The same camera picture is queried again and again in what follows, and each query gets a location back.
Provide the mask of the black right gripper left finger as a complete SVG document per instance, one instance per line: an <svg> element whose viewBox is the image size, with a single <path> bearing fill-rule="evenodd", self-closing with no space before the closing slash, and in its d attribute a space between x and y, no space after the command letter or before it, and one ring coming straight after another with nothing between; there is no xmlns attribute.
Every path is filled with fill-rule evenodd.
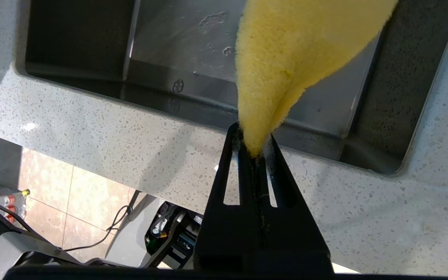
<svg viewBox="0 0 448 280"><path fill-rule="evenodd" d="M224 197L234 156L238 163L239 205L226 205ZM255 164L238 123L227 131L218 165L194 248L194 269L243 271L245 256L258 245L259 230L254 199Z"/></svg>

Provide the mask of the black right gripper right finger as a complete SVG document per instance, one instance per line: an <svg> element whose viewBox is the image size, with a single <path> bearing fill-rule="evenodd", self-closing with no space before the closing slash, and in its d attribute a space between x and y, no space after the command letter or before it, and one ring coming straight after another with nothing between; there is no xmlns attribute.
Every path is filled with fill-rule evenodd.
<svg viewBox="0 0 448 280"><path fill-rule="evenodd" d="M260 246L270 271L332 275L325 239L273 136L255 163Z"/></svg>

